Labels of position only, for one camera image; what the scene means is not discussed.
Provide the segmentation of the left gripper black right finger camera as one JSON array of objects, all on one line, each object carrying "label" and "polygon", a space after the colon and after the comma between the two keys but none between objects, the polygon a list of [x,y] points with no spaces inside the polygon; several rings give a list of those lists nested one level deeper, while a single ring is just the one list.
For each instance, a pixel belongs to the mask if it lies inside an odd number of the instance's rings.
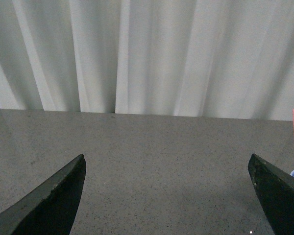
[{"label": "left gripper black right finger camera", "polygon": [[294,177],[252,154],[248,172],[263,212],[276,235],[294,235]]}]

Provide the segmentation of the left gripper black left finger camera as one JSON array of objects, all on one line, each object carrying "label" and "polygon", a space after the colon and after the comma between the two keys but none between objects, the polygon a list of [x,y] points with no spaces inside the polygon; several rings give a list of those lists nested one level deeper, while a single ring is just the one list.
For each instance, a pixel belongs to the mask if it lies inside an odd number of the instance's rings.
[{"label": "left gripper black left finger camera", "polygon": [[78,155],[0,213],[0,235],[68,235],[81,200],[86,161]]}]

